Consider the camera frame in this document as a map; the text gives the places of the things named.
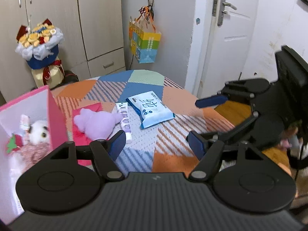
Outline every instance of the wooden floor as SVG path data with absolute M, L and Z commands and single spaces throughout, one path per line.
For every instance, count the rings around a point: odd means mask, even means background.
M 251 114 L 250 106 L 231 101 L 227 101 L 226 103 L 217 106 L 215 110 L 228 121 L 230 121 L 233 125 L 240 124 Z M 263 153 L 285 170 L 290 169 L 286 152 L 273 147 L 263 151 Z

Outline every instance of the wet wipes package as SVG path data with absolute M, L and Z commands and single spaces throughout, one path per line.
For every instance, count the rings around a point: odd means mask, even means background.
M 147 128 L 175 117 L 153 91 L 128 97 L 126 101 L 140 116 L 141 128 Z

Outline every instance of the gift box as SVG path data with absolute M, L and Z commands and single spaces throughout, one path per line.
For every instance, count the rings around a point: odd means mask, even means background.
M 45 68 L 31 69 L 31 73 L 38 88 L 48 85 L 52 89 L 59 85 L 64 79 L 64 70 L 59 58 L 56 58 L 54 62 Z
M 23 212 L 15 191 L 21 174 L 18 164 L 12 162 L 12 156 L 7 152 L 12 134 L 20 132 L 21 115 L 29 116 L 31 123 L 37 120 L 48 122 L 48 152 L 68 140 L 64 116 L 48 86 L 33 90 L 0 107 L 0 219 L 4 223 L 10 223 Z
M 128 45 L 139 63 L 155 62 L 161 33 L 151 24 L 147 20 L 129 22 Z

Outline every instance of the colorful paper bag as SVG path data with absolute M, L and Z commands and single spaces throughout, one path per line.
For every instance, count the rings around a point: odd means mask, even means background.
M 146 19 L 129 22 L 129 47 L 139 63 L 155 62 L 161 33 Z

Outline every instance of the blue packaging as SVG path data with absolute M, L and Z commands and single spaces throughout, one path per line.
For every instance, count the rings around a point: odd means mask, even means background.
M 41 69 L 41 68 L 45 68 L 49 64 L 53 63 L 56 60 L 56 58 L 57 58 L 57 56 L 59 54 L 58 44 L 56 46 L 54 46 L 50 51 L 53 53 L 53 55 L 49 55 L 46 58 L 44 58 L 43 60 L 41 60 L 41 61 L 35 59 L 34 56 L 32 56 L 30 61 L 27 61 L 27 63 L 30 66 L 30 68 L 32 68 L 32 69 Z
M 143 129 L 175 117 L 153 91 L 128 97 L 126 101 L 140 116 Z

